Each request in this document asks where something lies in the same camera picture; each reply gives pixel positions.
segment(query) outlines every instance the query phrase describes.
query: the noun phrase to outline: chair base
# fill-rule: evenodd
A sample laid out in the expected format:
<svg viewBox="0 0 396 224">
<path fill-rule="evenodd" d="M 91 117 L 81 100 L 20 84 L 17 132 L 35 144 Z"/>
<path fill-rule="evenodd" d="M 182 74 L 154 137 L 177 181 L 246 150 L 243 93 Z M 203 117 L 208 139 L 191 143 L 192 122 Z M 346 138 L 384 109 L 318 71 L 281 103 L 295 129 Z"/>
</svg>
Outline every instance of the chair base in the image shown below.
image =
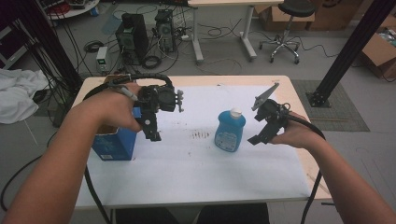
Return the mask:
<svg viewBox="0 0 396 224">
<path fill-rule="evenodd" d="M 275 58 L 276 53 L 282 48 L 287 49 L 290 53 L 292 53 L 294 55 L 294 63 L 297 64 L 297 63 L 300 62 L 300 56 L 297 53 L 297 49 L 300 47 L 300 43 L 299 42 L 295 42 L 295 41 L 285 41 L 286 37 L 287 37 L 286 35 L 284 35 L 282 37 L 279 36 L 279 35 L 276 35 L 274 40 L 268 40 L 268 41 L 261 41 L 260 42 L 260 49 L 262 49 L 262 45 L 263 44 L 277 45 L 277 47 L 274 49 L 274 51 L 271 54 L 270 63 L 274 62 L 274 58 Z"/>
</svg>

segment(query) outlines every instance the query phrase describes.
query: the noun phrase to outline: hand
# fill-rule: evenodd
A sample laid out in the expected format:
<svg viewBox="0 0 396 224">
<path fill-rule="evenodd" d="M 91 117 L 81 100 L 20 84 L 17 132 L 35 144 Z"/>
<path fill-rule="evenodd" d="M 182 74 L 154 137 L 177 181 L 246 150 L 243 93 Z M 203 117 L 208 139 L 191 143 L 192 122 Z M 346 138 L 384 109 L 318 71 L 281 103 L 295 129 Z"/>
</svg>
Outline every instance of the hand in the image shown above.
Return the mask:
<svg viewBox="0 0 396 224">
<path fill-rule="evenodd" d="M 290 112 L 294 117 L 305 119 L 303 116 L 298 115 L 294 112 Z M 275 136 L 270 143 L 272 144 L 286 144 L 291 147 L 303 147 L 309 149 L 314 147 L 318 141 L 323 140 L 319 135 L 312 132 L 305 125 L 298 123 L 296 121 L 289 120 L 288 126 L 285 132 Z"/>
<path fill-rule="evenodd" d="M 129 91 L 138 94 L 141 87 L 136 83 L 125 84 Z M 132 115 L 134 101 L 131 98 L 112 91 L 105 90 L 83 101 L 76 109 L 88 111 L 87 116 L 96 116 L 98 122 L 114 127 L 128 128 L 134 132 L 139 132 L 141 126 Z"/>
</svg>

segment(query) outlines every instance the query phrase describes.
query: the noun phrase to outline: white tabletop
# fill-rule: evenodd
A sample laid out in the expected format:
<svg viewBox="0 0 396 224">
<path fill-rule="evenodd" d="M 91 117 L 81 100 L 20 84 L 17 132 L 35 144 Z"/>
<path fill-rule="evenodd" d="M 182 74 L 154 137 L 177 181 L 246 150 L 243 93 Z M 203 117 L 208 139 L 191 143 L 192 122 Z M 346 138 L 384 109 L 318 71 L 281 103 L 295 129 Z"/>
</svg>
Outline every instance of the white tabletop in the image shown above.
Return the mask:
<svg viewBox="0 0 396 224">
<path fill-rule="evenodd" d="M 254 147 L 246 141 L 265 125 L 253 119 L 254 113 L 248 111 L 254 96 L 274 82 L 279 82 L 280 86 L 273 97 L 279 103 L 290 103 L 293 111 L 306 115 L 287 77 L 171 79 L 177 89 L 186 92 L 186 111 L 157 114 L 161 142 L 150 142 L 140 133 L 131 161 L 101 161 L 92 151 L 88 166 L 104 205 L 133 207 L 306 200 L 313 185 L 312 176 L 315 178 L 318 170 L 306 151 L 264 144 Z M 88 78 L 75 104 L 103 80 L 102 77 Z M 148 85 L 153 80 L 139 80 L 138 83 Z M 236 102 L 245 99 L 245 102 L 236 103 L 234 99 L 239 99 Z M 212 138 L 219 110 L 236 105 L 244 107 L 247 126 L 240 148 L 229 153 L 216 148 Z M 324 183 L 317 198 L 330 198 Z M 83 182 L 77 207 L 91 206 L 95 205 Z"/>
</svg>

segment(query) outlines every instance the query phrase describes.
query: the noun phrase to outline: stool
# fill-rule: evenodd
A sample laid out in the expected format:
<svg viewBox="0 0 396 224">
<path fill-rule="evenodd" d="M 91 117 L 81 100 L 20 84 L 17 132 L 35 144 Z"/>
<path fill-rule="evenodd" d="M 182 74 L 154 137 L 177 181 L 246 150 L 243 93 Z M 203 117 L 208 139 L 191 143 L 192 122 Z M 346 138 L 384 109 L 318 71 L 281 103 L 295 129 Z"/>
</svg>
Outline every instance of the stool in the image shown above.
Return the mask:
<svg viewBox="0 0 396 224">
<path fill-rule="evenodd" d="M 283 35 L 276 35 L 274 40 L 270 41 L 261 41 L 260 42 L 260 49 L 262 49 L 262 44 L 275 44 L 277 47 L 271 54 L 270 62 L 274 62 L 274 56 L 278 50 L 281 48 L 288 49 L 292 54 L 294 54 L 294 63 L 300 62 L 300 57 L 297 54 L 297 49 L 300 47 L 299 42 L 295 41 L 287 41 L 286 38 L 289 35 L 291 23 L 294 17 L 309 17 L 315 12 L 315 6 L 309 2 L 308 0 L 285 0 L 283 3 L 278 5 L 279 9 L 284 13 L 290 15 L 290 19 L 288 25 L 286 26 L 286 30 L 283 32 Z"/>
</svg>

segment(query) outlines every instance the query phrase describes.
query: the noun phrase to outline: black metal pole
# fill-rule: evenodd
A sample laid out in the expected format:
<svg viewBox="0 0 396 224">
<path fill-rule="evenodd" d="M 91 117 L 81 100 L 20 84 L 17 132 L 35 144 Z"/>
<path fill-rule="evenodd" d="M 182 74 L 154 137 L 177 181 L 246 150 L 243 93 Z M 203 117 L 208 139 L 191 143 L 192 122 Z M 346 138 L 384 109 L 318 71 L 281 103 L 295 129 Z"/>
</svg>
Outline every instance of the black metal pole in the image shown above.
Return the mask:
<svg viewBox="0 0 396 224">
<path fill-rule="evenodd" d="M 396 5 L 396 0 L 374 0 L 358 26 L 344 45 L 315 92 L 309 96 L 311 106 L 323 106 L 335 86 L 346 73 L 358 54 Z"/>
</svg>

